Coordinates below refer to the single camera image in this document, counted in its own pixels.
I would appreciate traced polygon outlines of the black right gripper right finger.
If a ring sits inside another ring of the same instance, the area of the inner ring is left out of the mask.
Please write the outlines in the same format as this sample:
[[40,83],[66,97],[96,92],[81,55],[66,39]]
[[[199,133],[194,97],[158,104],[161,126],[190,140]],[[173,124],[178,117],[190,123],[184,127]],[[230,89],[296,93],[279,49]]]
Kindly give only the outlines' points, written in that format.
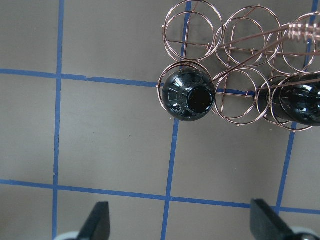
[[250,202],[250,231],[255,240],[298,239],[263,199],[252,199]]

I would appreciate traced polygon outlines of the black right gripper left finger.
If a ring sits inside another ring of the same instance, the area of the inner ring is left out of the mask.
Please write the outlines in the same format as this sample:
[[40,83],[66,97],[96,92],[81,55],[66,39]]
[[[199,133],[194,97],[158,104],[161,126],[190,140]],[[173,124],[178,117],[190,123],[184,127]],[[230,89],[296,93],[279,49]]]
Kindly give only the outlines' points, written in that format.
[[78,240],[108,240],[111,235],[109,203],[97,202],[82,226]]

